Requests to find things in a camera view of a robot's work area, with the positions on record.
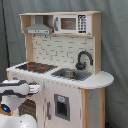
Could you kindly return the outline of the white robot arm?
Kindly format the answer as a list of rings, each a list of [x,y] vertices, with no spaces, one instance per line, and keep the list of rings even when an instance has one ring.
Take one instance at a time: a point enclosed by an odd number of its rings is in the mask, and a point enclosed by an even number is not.
[[[4,112],[15,111],[26,99],[42,91],[39,84],[31,85],[25,80],[5,80],[0,83],[1,108]],[[38,128],[29,114],[8,116],[0,114],[0,128]]]

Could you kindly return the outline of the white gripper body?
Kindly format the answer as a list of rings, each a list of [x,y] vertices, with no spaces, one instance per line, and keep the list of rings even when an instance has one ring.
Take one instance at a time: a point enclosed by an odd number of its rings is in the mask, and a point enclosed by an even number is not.
[[[37,94],[41,91],[42,91],[42,86],[41,85],[36,84],[36,85],[30,85],[29,86],[29,93],[30,94]]]

